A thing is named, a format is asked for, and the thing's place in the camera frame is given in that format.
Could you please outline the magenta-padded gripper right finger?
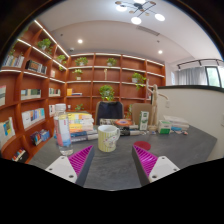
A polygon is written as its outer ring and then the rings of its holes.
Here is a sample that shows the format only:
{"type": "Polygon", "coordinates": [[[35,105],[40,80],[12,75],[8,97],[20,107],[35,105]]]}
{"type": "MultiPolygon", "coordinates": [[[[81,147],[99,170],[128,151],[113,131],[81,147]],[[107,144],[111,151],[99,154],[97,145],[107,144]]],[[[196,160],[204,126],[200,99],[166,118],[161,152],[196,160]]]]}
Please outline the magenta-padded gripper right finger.
{"type": "Polygon", "coordinates": [[[155,156],[145,149],[133,145],[132,157],[142,186],[179,171],[166,156],[155,156]]]}

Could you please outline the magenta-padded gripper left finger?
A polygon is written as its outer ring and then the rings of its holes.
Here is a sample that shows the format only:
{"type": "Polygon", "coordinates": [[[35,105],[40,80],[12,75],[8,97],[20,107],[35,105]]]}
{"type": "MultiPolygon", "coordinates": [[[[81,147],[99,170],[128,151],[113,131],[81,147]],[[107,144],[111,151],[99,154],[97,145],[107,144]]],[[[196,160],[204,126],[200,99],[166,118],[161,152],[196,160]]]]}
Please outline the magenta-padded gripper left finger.
{"type": "Polygon", "coordinates": [[[46,171],[83,187],[94,153],[94,146],[90,145],[69,157],[60,156],[46,168],[46,171]]]}

